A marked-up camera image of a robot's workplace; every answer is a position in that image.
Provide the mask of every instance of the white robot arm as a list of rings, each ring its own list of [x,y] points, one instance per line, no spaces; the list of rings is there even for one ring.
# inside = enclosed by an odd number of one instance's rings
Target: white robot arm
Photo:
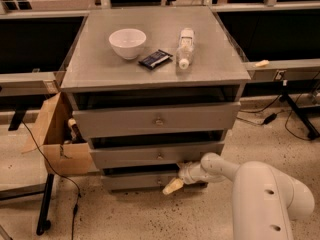
[[[233,182],[234,240],[293,240],[290,220],[303,219],[314,210],[313,195],[302,182],[268,164],[233,164],[215,153],[205,154],[200,162],[181,164],[179,178],[163,193],[183,184],[217,182],[221,176]]]

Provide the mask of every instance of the plastic bottle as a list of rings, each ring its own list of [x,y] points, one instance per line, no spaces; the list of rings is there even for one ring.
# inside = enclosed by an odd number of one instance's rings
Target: plastic bottle
[[[70,118],[68,120],[68,126],[71,130],[72,135],[72,143],[85,143],[86,141],[82,138],[80,130],[77,126],[76,120],[74,118]]]
[[[194,30],[185,28],[180,33],[179,47],[177,49],[177,64],[182,70],[186,70],[193,61],[194,54]]]

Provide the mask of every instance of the cabinet top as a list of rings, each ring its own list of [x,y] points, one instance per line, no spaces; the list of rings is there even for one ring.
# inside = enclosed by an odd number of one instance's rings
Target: cabinet top
[[[194,59],[180,73],[176,49],[183,28],[195,31]],[[124,60],[113,51],[109,36],[137,28],[147,35],[136,59]],[[138,61],[161,49],[172,61],[150,71]],[[236,84],[249,80],[245,66],[208,7],[144,7],[91,11],[80,33],[62,83],[66,92]]]

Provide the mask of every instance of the black cable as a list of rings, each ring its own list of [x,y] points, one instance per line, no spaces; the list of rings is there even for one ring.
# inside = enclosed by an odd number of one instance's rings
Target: black cable
[[[305,139],[305,138],[299,137],[298,135],[294,134],[291,130],[289,130],[287,124],[288,124],[288,121],[289,121],[289,118],[290,118],[292,112],[293,112],[293,110],[290,111],[290,113],[289,113],[289,115],[288,115],[288,117],[287,117],[286,123],[284,124],[284,127],[286,128],[286,130],[287,130],[290,134],[292,134],[292,135],[293,135],[294,137],[296,137],[297,139],[305,140],[305,141],[310,141],[310,139]]]
[[[255,122],[252,122],[252,121],[243,119],[243,118],[238,117],[238,116],[237,116],[237,119],[240,120],[240,121],[242,121],[242,122],[245,122],[245,123],[248,123],[248,124],[252,124],[252,125],[254,125],[254,126],[262,126],[262,125],[263,125],[262,123],[255,123]]]
[[[318,72],[316,73],[316,75],[311,79],[311,82],[312,82],[319,74],[320,74],[320,71],[318,71]],[[301,93],[301,94],[298,96],[298,98],[295,100],[295,102],[294,102],[295,104],[297,104],[297,102],[298,102],[298,100],[301,98],[301,96],[302,96],[302,93]],[[286,129],[291,135],[293,135],[294,137],[296,137],[296,138],[298,138],[298,139],[300,139],[300,140],[310,141],[310,139],[305,139],[305,138],[303,138],[303,137],[300,137],[300,136],[294,134],[291,130],[289,130],[289,128],[288,128],[288,121],[289,121],[289,118],[290,118],[291,115],[292,115],[292,112],[293,112],[293,110],[291,110],[291,112],[289,113],[289,115],[288,115],[288,117],[287,117],[286,123],[285,123],[285,125],[284,125],[285,129]]]
[[[251,114],[263,112],[263,111],[265,111],[267,108],[269,108],[271,105],[273,105],[273,103],[275,103],[275,102],[279,99],[280,96],[281,96],[281,95],[278,95],[273,101],[271,101],[266,107],[264,107],[264,108],[261,109],[261,110],[256,110],[256,111],[239,110],[239,112],[251,113]]]
[[[73,208],[73,216],[72,216],[71,239],[73,239],[73,234],[74,234],[74,220],[75,220],[76,214],[77,214],[77,212],[78,212],[78,208],[79,208],[79,206],[78,206],[78,201],[79,201],[79,198],[81,198],[80,187],[79,187],[78,184],[77,184],[76,182],[74,182],[72,179],[70,179],[70,178],[68,178],[68,177],[66,177],[66,176],[63,176],[63,175],[59,174],[59,173],[52,167],[52,165],[50,164],[48,158],[47,158],[47,157],[43,154],[43,152],[41,151],[41,149],[40,149],[37,141],[35,140],[32,132],[31,132],[31,130],[30,130],[30,128],[25,124],[25,122],[24,122],[23,120],[22,120],[21,122],[24,124],[24,126],[26,127],[26,129],[27,129],[28,132],[30,133],[30,136],[31,136],[31,138],[33,139],[34,143],[36,144],[38,151],[39,151],[40,154],[43,156],[43,158],[46,160],[46,162],[48,163],[48,165],[49,165],[49,167],[51,168],[51,170],[52,170],[55,174],[57,174],[58,176],[60,176],[61,178],[64,178],[64,179],[67,179],[67,180],[71,181],[71,182],[77,187],[77,190],[78,190],[78,193],[77,193],[77,201],[76,201],[76,204],[75,204],[75,206],[74,206],[74,208]]]
[[[249,121],[249,120],[246,120],[246,119],[243,119],[243,118],[240,118],[240,117],[237,117],[238,120],[241,120],[245,123],[249,123],[249,124],[252,124],[252,125],[255,125],[255,126],[263,126],[263,125],[266,125],[266,124],[270,124],[272,121],[274,121],[278,114],[279,113],[272,113],[271,115],[267,116],[262,123],[255,123],[255,122],[252,122],[252,121]]]

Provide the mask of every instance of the wall outlet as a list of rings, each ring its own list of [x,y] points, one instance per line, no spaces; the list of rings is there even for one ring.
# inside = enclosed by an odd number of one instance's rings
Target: wall outlet
[[[53,80],[44,80],[43,83],[46,86],[48,93],[55,94],[55,93],[59,92],[55,81],[53,81]]]
[[[282,81],[282,80],[284,80],[285,73],[286,73],[285,70],[277,70],[273,80],[274,81]]]

